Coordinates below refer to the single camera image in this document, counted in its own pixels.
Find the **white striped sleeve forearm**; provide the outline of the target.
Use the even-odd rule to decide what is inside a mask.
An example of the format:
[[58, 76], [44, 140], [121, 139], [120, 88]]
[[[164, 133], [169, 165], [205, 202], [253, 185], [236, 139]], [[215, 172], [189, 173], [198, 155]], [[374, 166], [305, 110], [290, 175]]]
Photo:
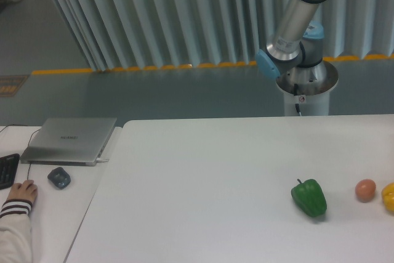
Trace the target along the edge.
[[32, 203], [27, 200], [7, 200], [1, 208], [1, 262], [32, 262]]

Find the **person's hand on mouse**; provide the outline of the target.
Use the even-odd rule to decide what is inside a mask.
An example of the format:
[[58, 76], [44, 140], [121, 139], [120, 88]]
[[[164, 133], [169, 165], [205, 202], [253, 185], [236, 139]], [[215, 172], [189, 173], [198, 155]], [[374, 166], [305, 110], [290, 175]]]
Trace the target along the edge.
[[34, 204], [38, 196], [38, 186], [33, 180], [25, 180], [23, 183], [14, 183], [6, 201], [22, 200]]

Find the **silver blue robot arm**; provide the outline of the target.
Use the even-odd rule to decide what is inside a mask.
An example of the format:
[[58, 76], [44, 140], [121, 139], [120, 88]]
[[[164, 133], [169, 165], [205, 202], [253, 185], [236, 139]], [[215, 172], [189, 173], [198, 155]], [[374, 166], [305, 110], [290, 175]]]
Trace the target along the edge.
[[256, 53], [259, 70], [270, 79], [277, 79], [301, 64], [305, 31], [319, 4], [326, 0], [289, 0], [275, 34], [266, 48]]

